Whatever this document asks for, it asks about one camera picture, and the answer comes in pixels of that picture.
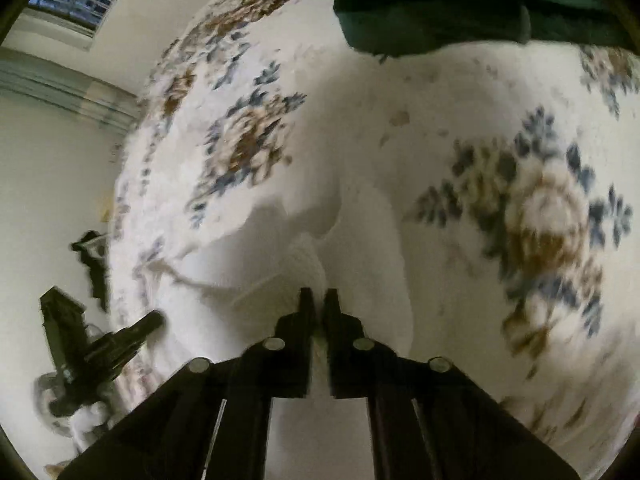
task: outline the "silver screw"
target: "silver screw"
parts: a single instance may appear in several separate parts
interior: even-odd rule
[[[280,339],[279,337],[268,337],[267,339],[264,340],[264,343],[262,343],[262,345],[267,350],[271,350],[272,352],[277,352],[279,350],[282,350],[286,346],[286,343],[284,342],[283,339]]]
[[[360,339],[356,339],[356,341],[353,342],[353,347],[356,350],[360,350],[362,352],[368,352],[369,350],[373,350],[373,347],[375,345],[376,344],[368,337],[361,337]]]
[[[209,369],[211,363],[204,357],[196,357],[189,363],[189,371],[194,374],[201,374]]]
[[[429,368],[434,372],[443,374],[451,370],[451,361],[444,357],[434,357],[429,361]]]

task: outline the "black mechanical device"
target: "black mechanical device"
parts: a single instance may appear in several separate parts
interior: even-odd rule
[[[113,381],[163,323],[162,315],[152,311],[136,324],[90,342],[82,318],[84,307],[59,288],[49,289],[40,298],[40,309],[56,366],[57,398],[49,404],[54,416],[70,416],[81,405],[100,400],[100,386]]]
[[[445,358],[399,358],[324,298],[332,395],[366,398],[376,480],[577,480]],[[273,397],[304,397],[312,293],[239,358],[196,358],[77,457],[60,480],[260,480]]]

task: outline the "beige wall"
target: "beige wall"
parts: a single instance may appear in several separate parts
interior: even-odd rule
[[[0,90],[0,425],[41,479],[46,463],[74,450],[33,407],[33,381],[54,370],[38,299],[57,285],[88,307],[88,322],[108,328],[68,245],[87,230],[105,230],[100,213],[121,140],[93,120]]]
[[[2,46],[48,59],[136,94],[162,51],[208,1],[117,0],[88,52],[17,27]]]

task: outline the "white wall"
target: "white wall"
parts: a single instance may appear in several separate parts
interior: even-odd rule
[[[88,307],[88,322],[107,328],[86,267],[68,245],[87,230],[105,230],[100,209],[121,140],[92,120],[0,90],[0,424],[43,479],[46,463],[74,452],[33,409],[34,379],[54,370],[38,298],[57,285]]]
[[[117,0],[88,52],[14,27],[2,46],[137,94],[166,47],[209,0]]]

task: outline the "green cloth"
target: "green cloth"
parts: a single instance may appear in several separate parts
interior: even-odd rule
[[[478,40],[634,49],[600,0],[335,0],[334,10],[349,45],[387,56]]]

